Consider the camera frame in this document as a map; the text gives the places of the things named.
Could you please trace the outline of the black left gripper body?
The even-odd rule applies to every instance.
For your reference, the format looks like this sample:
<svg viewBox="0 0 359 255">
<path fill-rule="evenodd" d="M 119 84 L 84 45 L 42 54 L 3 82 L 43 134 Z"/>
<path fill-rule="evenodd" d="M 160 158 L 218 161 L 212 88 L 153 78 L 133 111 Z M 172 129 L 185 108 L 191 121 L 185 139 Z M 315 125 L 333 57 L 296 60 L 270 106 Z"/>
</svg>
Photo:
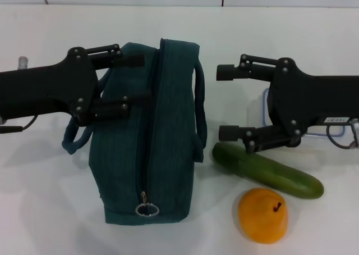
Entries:
<svg viewBox="0 0 359 255">
<path fill-rule="evenodd" d="M 98 79 L 90 50 L 72 48 L 58 64 L 1 73 L 1 118 L 64 112 L 80 126 L 94 121 L 90 107 Z"/>
</svg>

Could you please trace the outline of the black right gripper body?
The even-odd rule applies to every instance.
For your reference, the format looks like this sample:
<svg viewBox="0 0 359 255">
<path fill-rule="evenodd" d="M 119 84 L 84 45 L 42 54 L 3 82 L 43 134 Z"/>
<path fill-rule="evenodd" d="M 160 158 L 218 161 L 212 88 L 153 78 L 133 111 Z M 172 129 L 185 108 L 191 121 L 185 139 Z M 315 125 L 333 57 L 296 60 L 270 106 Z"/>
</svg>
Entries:
<svg viewBox="0 0 359 255">
<path fill-rule="evenodd" d="M 358 147 L 358 76 L 314 76 L 302 72 L 290 58 L 278 60 L 268 94 L 273 124 L 300 144 L 311 126 L 344 126 L 353 130 L 351 148 Z"/>
</svg>

